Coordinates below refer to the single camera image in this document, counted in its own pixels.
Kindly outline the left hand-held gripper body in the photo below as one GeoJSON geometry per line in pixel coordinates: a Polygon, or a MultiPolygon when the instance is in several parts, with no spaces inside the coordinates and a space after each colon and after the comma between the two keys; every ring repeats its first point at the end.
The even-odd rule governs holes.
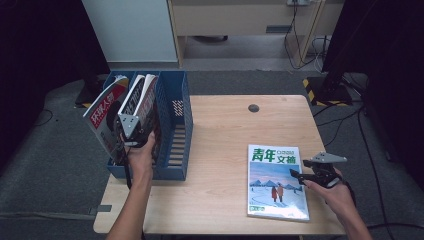
{"type": "Polygon", "coordinates": [[[117,130],[119,146],[141,148],[148,141],[149,133],[142,127],[137,115],[119,114],[117,130]]]}

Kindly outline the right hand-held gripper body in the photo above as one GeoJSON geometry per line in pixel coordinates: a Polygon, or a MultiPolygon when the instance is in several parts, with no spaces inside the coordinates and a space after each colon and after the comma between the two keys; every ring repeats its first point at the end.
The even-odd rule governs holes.
{"type": "Polygon", "coordinates": [[[346,161],[346,157],[319,152],[309,160],[303,161],[303,165],[311,168],[313,174],[306,174],[302,179],[313,181],[324,188],[330,189],[342,180],[341,175],[335,171],[333,164],[346,161]]]}

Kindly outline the white magazine with green title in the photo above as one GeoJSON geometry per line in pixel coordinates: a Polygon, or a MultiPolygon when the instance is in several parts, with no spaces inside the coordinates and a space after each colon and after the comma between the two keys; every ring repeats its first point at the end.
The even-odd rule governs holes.
{"type": "Polygon", "coordinates": [[[298,147],[248,145],[248,216],[310,220],[304,188],[291,170],[302,172],[298,147]]]}

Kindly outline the portrait magazine with red banner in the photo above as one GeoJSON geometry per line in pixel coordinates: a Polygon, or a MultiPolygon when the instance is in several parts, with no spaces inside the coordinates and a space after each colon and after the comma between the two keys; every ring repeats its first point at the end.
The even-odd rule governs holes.
{"type": "Polygon", "coordinates": [[[126,97],[129,79],[116,75],[84,113],[83,119],[112,160],[117,158],[118,110],[126,97]]]}

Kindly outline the blue plastic file rack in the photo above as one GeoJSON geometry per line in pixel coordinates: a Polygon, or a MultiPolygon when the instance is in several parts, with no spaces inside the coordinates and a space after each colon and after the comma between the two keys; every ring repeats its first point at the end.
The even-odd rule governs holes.
{"type": "MultiPolygon", "coordinates": [[[[183,71],[128,71],[119,72],[130,78],[127,94],[138,75],[158,76],[155,87],[160,136],[153,148],[153,170],[156,180],[186,179],[190,154],[193,119],[186,73],[183,71]]],[[[110,158],[108,169],[116,178],[130,175],[124,160],[124,149],[117,145],[117,158],[110,158]]]]}

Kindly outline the person's right hand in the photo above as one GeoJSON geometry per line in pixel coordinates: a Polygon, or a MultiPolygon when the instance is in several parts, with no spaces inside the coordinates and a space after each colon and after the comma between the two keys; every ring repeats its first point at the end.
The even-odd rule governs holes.
{"type": "Polygon", "coordinates": [[[316,185],[306,187],[322,197],[329,207],[331,205],[340,206],[347,204],[355,206],[349,188],[342,182],[338,182],[335,186],[329,189],[320,186],[318,183],[316,183],[316,185]]]}

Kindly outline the person's left hand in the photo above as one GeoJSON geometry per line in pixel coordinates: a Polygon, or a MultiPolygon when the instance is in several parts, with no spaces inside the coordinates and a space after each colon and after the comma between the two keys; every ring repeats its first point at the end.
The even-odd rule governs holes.
{"type": "Polygon", "coordinates": [[[147,182],[152,179],[152,151],[154,146],[155,133],[151,132],[144,146],[141,148],[128,148],[127,156],[133,173],[133,183],[147,182]]]}

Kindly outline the black hazard striped stand base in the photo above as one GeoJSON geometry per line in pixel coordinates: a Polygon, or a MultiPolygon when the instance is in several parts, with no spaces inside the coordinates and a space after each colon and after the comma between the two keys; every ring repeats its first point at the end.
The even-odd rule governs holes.
{"type": "Polygon", "coordinates": [[[339,82],[333,83],[325,77],[307,77],[302,81],[313,106],[348,106],[352,98],[339,82]]]}
{"type": "Polygon", "coordinates": [[[87,108],[103,91],[103,85],[107,77],[107,74],[100,74],[94,80],[82,79],[83,87],[75,100],[75,106],[77,108],[87,108]]]}

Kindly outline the grey floor tape strip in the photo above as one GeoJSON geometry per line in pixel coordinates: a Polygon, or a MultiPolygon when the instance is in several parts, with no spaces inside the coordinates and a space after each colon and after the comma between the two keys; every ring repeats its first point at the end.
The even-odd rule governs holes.
{"type": "Polygon", "coordinates": [[[111,209],[112,209],[111,205],[98,205],[98,206],[95,206],[95,207],[91,207],[89,209],[89,214],[95,216],[99,212],[110,212],[111,209]]]}

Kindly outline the white cabinet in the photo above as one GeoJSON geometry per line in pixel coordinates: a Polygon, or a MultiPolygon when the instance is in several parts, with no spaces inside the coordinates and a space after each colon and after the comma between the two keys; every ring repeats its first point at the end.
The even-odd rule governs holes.
{"type": "Polygon", "coordinates": [[[177,62],[168,0],[82,0],[109,63],[177,62]]]}

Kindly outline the black curtain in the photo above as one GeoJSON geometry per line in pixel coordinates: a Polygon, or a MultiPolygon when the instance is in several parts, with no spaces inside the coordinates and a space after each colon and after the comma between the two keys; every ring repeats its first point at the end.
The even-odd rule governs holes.
{"type": "Polygon", "coordinates": [[[424,0],[345,0],[323,71],[368,77],[386,148],[424,190],[424,0]]]}
{"type": "Polygon", "coordinates": [[[47,93],[109,72],[82,0],[0,0],[0,170],[42,111],[47,93]]]}

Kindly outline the light wooden desk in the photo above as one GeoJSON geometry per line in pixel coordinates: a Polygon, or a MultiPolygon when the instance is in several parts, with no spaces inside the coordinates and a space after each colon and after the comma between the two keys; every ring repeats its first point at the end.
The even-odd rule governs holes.
{"type": "Polygon", "coordinates": [[[168,0],[179,59],[190,36],[284,34],[297,67],[318,36],[330,36],[345,0],[311,0],[309,6],[287,6],[287,0],[168,0]]]}

